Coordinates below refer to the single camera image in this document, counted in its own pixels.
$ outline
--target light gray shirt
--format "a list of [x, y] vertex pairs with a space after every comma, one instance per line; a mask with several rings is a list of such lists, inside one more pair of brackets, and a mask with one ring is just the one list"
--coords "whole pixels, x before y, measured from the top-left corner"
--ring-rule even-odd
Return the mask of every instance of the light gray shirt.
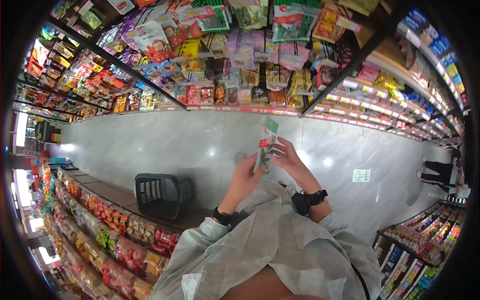
[[299, 215], [291, 201], [294, 189], [260, 183], [238, 208], [250, 216], [231, 232], [209, 217], [184, 231], [152, 298], [218, 300], [268, 265], [294, 295], [366, 299], [352, 263], [376, 299], [381, 275], [372, 247], [335, 213], [319, 223]]

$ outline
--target person's left hand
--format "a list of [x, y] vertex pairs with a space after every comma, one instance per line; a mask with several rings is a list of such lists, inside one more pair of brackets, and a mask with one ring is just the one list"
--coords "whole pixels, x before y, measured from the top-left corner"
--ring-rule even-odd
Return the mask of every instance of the person's left hand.
[[218, 206], [219, 213], [233, 214], [240, 202], [256, 188], [266, 169], [263, 164], [253, 173], [256, 159], [257, 154], [249, 156], [235, 168], [227, 195]]

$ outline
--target black watch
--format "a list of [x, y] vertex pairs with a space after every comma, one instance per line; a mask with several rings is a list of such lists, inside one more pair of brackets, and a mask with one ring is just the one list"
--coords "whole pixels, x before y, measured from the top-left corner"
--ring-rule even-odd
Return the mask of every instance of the black watch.
[[213, 213], [212, 213], [212, 218], [217, 219], [217, 221], [220, 224], [225, 225], [225, 226], [228, 226], [229, 224], [231, 224], [232, 216], [233, 215], [228, 215], [226, 213], [219, 213], [218, 212], [218, 206], [215, 207], [215, 209], [213, 210]]
[[292, 196], [292, 202], [300, 215], [308, 216], [310, 206], [322, 203], [326, 196], [328, 196], [326, 190], [318, 191], [315, 194], [300, 194], [298, 192]]

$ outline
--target gray marble floor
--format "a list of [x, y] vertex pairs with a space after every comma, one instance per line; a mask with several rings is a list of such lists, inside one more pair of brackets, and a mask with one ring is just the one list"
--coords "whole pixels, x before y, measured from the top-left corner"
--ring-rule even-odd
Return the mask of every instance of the gray marble floor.
[[[138, 173], [188, 174], [196, 185], [193, 205], [214, 208], [223, 199], [237, 152], [253, 154], [266, 116], [222, 111], [168, 111], [101, 117], [67, 125], [52, 156], [69, 157], [85, 173], [133, 191]], [[421, 155], [449, 162], [447, 151], [358, 126], [272, 116], [279, 136], [290, 140], [345, 223], [372, 242], [376, 230], [433, 204], [443, 193], [419, 182]], [[353, 169], [371, 179], [353, 183]], [[272, 168], [272, 180], [292, 182]]]

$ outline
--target black plastic basket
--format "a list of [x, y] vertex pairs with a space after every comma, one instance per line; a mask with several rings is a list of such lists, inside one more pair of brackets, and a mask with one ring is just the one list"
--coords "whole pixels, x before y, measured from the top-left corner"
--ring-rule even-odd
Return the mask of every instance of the black plastic basket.
[[177, 220], [193, 199], [193, 183], [188, 177], [140, 173], [135, 176], [135, 197], [142, 214]]

